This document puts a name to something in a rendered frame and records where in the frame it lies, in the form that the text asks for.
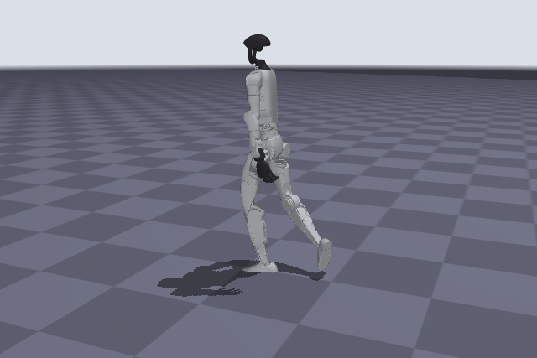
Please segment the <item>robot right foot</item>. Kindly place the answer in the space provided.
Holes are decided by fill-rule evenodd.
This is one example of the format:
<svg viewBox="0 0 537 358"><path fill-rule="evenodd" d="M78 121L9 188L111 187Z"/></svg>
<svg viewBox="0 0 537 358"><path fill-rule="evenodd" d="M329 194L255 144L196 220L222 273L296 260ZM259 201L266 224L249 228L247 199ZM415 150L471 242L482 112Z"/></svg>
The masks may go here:
<svg viewBox="0 0 537 358"><path fill-rule="evenodd" d="M331 245L332 245L332 242L326 238L321 239L319 242L318 251L317 251L317 255L318 255L317 267L320 270L326 268L326 266L328 265L328 262L331 256Z"/></svg>

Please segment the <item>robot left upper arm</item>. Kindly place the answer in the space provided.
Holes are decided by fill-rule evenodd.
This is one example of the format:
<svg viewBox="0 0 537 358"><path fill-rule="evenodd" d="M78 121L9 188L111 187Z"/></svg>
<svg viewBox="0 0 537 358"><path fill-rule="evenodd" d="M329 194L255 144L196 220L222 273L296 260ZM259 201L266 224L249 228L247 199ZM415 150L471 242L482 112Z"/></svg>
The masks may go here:
<svg viewBox="0 0 537 358"><path fill-rule="evenodd" d="M248 105L250 106L249 112L253 112L256 118L260 116L260 89L263 85L263 78L261 73L253 73L247 75L246 87L248 92ZM247 113L247 112L246 112ZM245 113L245 114L246 114ZM244 114L244 116L245 116ZM245 121L245 119L244 119Z"/></svg>

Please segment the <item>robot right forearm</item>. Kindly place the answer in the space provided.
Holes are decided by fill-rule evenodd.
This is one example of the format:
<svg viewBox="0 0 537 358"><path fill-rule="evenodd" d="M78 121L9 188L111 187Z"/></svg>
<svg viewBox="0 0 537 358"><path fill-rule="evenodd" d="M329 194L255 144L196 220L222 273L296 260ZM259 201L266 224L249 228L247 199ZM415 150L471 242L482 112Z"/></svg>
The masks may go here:
<svg viewBox="0 0 537 358"><path fill-rule="evenodd" d="M277 120L277 121L278 121L278 120ZM278 126L277 126L277 122L275 122L275 123L270 123L269 126L271 126L272 128L274 128L275 133L276 133L276 135L277 135L277 134L278 134L278 131L277 131L277 128L278 128Z"/></svg>

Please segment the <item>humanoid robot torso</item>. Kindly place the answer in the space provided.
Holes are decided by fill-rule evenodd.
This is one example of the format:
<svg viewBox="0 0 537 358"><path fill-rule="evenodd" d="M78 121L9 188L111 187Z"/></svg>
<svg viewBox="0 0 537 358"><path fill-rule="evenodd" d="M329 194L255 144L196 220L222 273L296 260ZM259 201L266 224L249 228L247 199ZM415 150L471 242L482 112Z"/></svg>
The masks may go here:
<svg viewBox="0 0 537 358"><path fill-rule="evenodd" d="M270 160L273 160L284 150L281 136L279 134L276 135L274 128L269 126L270 123L275 123L278 120L277 81L273 69L260 70L258 67L255 66L255 70L252 70L249 75L253 73L262 74L263 85L260 89L260 116L258 124L263 124L260 130L262 147L269 149Z"/></svg>

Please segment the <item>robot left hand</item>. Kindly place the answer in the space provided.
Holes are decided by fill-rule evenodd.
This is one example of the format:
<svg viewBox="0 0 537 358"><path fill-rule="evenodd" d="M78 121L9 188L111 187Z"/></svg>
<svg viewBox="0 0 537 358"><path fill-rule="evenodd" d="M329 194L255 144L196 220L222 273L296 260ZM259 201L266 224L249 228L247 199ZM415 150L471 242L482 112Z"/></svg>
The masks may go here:
<svg viewBox="0 0 537 358"><path fill-rule="evenodd" d="M256 165L258 177L263 179L263 181L266 183L273 183L275 180L277 180L279 176L275 176L273 174L273 172L270 170L268 163L264 160L266 157L263 149L259 148L258 151L260 154L260 158L254 158L254 161L258 161Z"/></svg>

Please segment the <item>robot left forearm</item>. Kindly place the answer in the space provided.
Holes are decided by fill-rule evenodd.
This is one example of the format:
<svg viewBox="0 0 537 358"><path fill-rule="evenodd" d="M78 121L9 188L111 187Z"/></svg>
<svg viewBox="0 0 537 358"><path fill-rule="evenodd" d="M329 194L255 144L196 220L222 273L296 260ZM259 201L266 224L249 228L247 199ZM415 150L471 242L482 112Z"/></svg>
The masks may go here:
<svg viewBox="0 0 537 358"><path fill-rule="evenodd" d="M258 149L263 147L260 137L261 127L258 125L258 119L253 112L247 112L244 119L248 126L249 147L252 149L252 156L254 158L260 158Z"/></svg>

